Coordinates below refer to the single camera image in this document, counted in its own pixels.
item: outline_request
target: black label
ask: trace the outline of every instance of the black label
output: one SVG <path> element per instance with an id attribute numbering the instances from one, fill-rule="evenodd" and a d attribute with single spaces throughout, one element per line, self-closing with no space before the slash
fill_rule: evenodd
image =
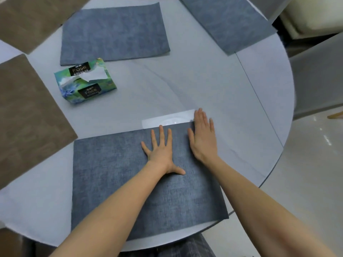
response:
<path id="1" fill-rule="evenodd" d="M 94 84 L 85 88 L 82 88 L 80 90 L 78 90 L 78 92 L 85 98 L 90 98 L 93 97 L 97 94 L 99 94 L 99 92 L 101 92 L 101 88 L 98 84 Z"/>
<path id="2" fill-rule="evenodd" d="M 89 63 L 85 62 L 83 64 L 79 64 L 79 65 L 76 65 L 74 67 L 70 67 L 69 72 L 70 72 L 70 76 L 73 77 L 73 76 L 79 75 L 83 72 L 87 72 L 90 69 L 91 69 L 91 67 L 89 66 Z"/>

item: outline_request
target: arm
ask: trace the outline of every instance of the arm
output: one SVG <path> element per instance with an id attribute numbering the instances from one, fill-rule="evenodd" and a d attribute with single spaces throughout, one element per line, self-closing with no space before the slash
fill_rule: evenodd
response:
<path id="1" fill-rule="evenodd" d="M 219 181 L 261 256 L 335 256 L 301 221 L 219 158 L 213 121 L 208 123 L 202 109 L 194 121 L 195 134 L 188 130 L 191 149 Z"/>
<path id="2" fill-rule="evenodd" d="M 145 167 L 94 209 L 53 252 L 50 257 L 114 257 L 126 242 L 144 202 L 164 174 L 185 171 L 172 161 L 172 131 L 168 130 L 165 145 L 160 126 L 160 145 L 151 132 L 153 151 L 144 142 L 148 155 Z"/>

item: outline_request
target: tissue box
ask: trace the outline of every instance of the tissue box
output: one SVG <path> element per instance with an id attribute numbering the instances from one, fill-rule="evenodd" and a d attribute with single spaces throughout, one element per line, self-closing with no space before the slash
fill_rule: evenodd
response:
<path id="1" fill-rule="evenodd" d="M 63 98 L 73 104 L 117 88 L 102 59 L 56 72 L 55 78 Z"/>

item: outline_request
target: round table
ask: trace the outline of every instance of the round table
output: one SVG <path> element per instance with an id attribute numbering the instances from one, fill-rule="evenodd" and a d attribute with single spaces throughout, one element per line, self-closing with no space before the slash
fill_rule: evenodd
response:
<path id="1" fill-rule="evenodd" d="M 292 71 L 279 37 L 227 56 L 178 0 L 90 0 L 84 8 L 156 2 L 171 52 L 106 62 L 115 91 L 76 106 L 62 98 L 53 74 L 65 68 L 59 65 L 62 28 L 28 59 L 80 139 L 141 129 L 144 119 L 203 107 L 214 119 L 219 155 L 260 186 L 281 155 L 293 118 Z M 70 233 L 72 163 L 70 144 L 2 189 L 0 220 L 58 246 Z M 129 241 L 123 250 L 159 246 L 211 225 Z"/>

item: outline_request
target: left hand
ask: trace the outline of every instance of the left hand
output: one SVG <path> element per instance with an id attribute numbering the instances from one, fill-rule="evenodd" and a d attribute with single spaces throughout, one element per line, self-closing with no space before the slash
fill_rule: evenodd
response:
<path id="1" fill-rule="evenodd" d="M 173 163 L 173 150 L 172 150 L 172 130 L 168 129 L 167 145 L 165 145 L 165 137 L 163 126 L 160 125 L 160 144 L 157 145 L 156 136 L 154 130 L 151 130 L 151 142 L 153 150 L 150 151 L 144 142 L 141 142 L 142 148 L 145 154 L 148 156 L 148 161 L 154 163 L 164 171 L 164 174 L 177 173 L 180 175 L 185 175 L 186 172 L 177 167 Z"/>

